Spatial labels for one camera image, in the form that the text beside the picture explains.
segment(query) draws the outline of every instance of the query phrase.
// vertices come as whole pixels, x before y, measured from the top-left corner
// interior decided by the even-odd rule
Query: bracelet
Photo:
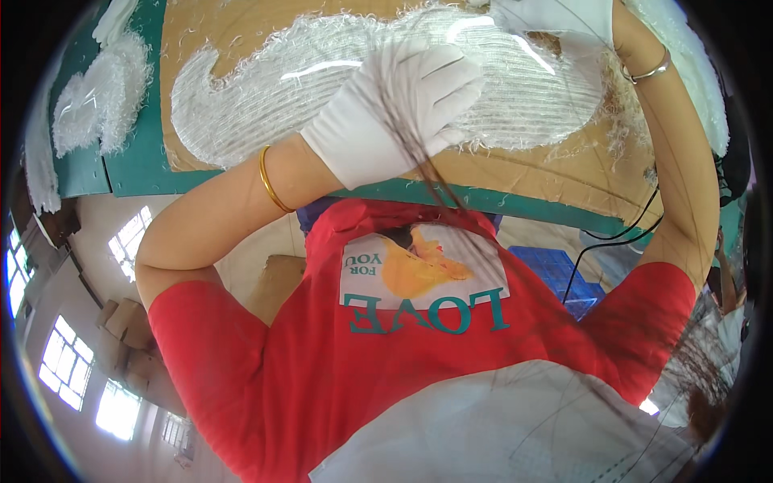
[[[623,66],[623,76],[626,79],[630,80],[631,83],[636,85],[637,81],[641,79],[645,79],[647,77],[659,76],[660,74],[664,73],[666,69],[668,69],[669,66],[671,65],[671,52],[669,52],[668,47],[663,46],[663,48],[666,49],[666,54],[663,55],[663,60],[660,61],[660,64],[655,69],[652,69],[647,73],[643,73],[641,76],[632,76],[631,74],[628,73],[628,69],[626,69],[625,66]]]
[[[266,186],[266,191],[268,191],[268,195],[271,197],[271,200],[274,201],[274,204],[279,206],[285,213],[292,213],[295,210],[289,209],[283,202],[279,201],[277,193],[274,192],[274,189],[271,188],[271,184],[268,182],[268,175],[266,174],[266,151],[268,151],[269,146],[270,145],[265,145],[264,148],[261,149],[261,158],[259,161],[261,166],[261,180]]]

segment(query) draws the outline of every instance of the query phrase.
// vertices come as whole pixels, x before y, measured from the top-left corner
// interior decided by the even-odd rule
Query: white fiber strands
[[[698,35],[675,0],[628,0],[625,3],[671,52],[671,61],[698,111],[711,149],[727,153],[730,133],[717,73]]]
[[[604,84],[604,103],[596,113],[611,122],[607,131],[607,153],[615,162],[620,161],[631,143],[643,146],[652,163],[655,163],[655,149],[649,135],[647,120],[633,83],[623,75],[622,62],[616,53],[605,50],[601,53],[604,66],[601,79]]]
[[[99,53],[85,74],[70,79],[53,115],[57,157],[97,139],[102,154],[123,149],[151,81],[149,50],[137,33],[126,32]]]
[[[52,68],[41,83],[41,92],[35,99],[29,113],[29,121],[24,132],[24,169],[27,178],[27,191],[35,207],[35,213],[43,211],[56,213],[62,207],[59,197],[59,180],[53,168],[53,150],[51,149],[51,127],[49,124],[49,99],[51,86],[62,65],[59,53]]]
[[[229,168],[302,128],[370,52],[406,38],[455,43],[482,61],[482,96],[453,126],[470,133],[473,148],[560,142],[601,102],[598,57],[556,57],[491,17],[432,3],[393,22],[302,15],[222,78],[210,72],[219,53],[205,45],[175,79],[172,124],[191,154]]]

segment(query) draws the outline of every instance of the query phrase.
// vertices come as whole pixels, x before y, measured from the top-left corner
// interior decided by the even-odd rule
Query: red t-shirt
[[[637,267],[578,323],[473,216],[336,203],[309,233],[307,270],[271,328],[216,284],[155,299],[150,322],[172,380],[235,474],[307,481],[404,398],[524,361],[598,377],[637,406],[647,397],[689,317],[690,279],[670,264]],[[406,225],[408,243],[376,233]]]

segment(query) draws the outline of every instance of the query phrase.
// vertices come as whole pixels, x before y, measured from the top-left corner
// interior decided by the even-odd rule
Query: green table
[[[140,32],[146,43],[151,46],[150,55],[154,67],[153,81],[148,88],[148,105],[139,112],[135,135],[129,138],[122,153],[104,156],[104,169],[101,157],[95,155],[95,147],[76,151],[59,160],[55,168],[60,177],[62,197],[104,192],[113,192],[116,196],[184,193],[220,173],[173,172],[167,162],[161,127],[161,94],[158,80],[158,55],[161,50],[165,8],[165,0],[143,0],[131,18],[130,27]],[[104,9],[105,5],[100,8],[99,15]],[[84,72],[97,55],[98,45],[91,39],[91,32],[99,15],[80,28],[73,45],[68,48],[60,78],[52,89],[52,109],[70,76],[78,71]],[[468,207],[479,211],[575,226],[607,234],[616,234],[625,228],[619,218],[602,216],[563,203],[459,185],[453,185],[451,189]],[[342,190],[333,195],[434,204],[424,183],[405,179],[391,179],[362,186],[352,192]],[[639,235],[642,231],[635,228],[628,236]]]
[[[53,119],[56,100],[59,99],[59,94],[73,74],[85,73],[91,62],[97,57],[99,44],[91,38],[91,33],[105,10],[107,10],[107,3],[92,5],[83,13],[73,30],[74,35],[62,57],[62,67],[51,86],[49,119]],[[98,141],[87,148],[75,149],[61,159],[58,159],[54,152],[53,166],[59,178],[59,193],[62,198],[111,191],[107,173],[102,164],[102,156],[99,154]]]

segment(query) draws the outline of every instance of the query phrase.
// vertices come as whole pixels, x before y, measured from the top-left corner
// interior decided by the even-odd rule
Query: cardboard box
[[[104,325],[107,324],[107,320],[113,316],[117,308],[118,302],[115,300],[108,300],[97,316],[97,320],[94,322],[97,324],[97,327],[104,327]]]
[[[412,0],[409,5],[420,2]],[[209,43],[220,51],[212,75],[222,77],[236,64],[263,46],[275,30],[292,24],[297,15],[320,12],[334,15],[342,9],[352,14],[395,18],[404,0],[199,0],[167,2],[159,60],[161,119],[164,146],[173,171],[214,169],[190,154],[179,140],[170,115],[170,93],[177,73],[192,53]],[[456,185],[474,186],[503,193],[560,202],[604,216],[618,217],[630,225],[652,194],[644,179],[645,169],[655,163],[647,150],[629,142],[616,162],[607,153],[607,121],[590,123],[557,146],[560,158],[548,161],[556,146],[528,151],[481,150],[476,155],[443,151],[432,162],[444,179]],[[414,179],[415,173],[403,176]],[[662,213],[660,197],[642,217],[641,226],[652,225]]]
[[[125,298],[105,323],[105,328],[118,340],[134,349],[155,345],[148,322],[148,313],[141,304]]]
[[[94,350],[97,368],[111,379],[123,379],[131,347],[115,338],[105,327],[100,327],[99,333],[99,342]]]
[[[163,362],[144,351],[134,350],[124,377],[129,390],[143,399],[180,417],[188,412]]]
[[[305,258],[288,255],[269,256],[261,277],[244,307],[270,327],[283,303],[301,283],[305,269]]]

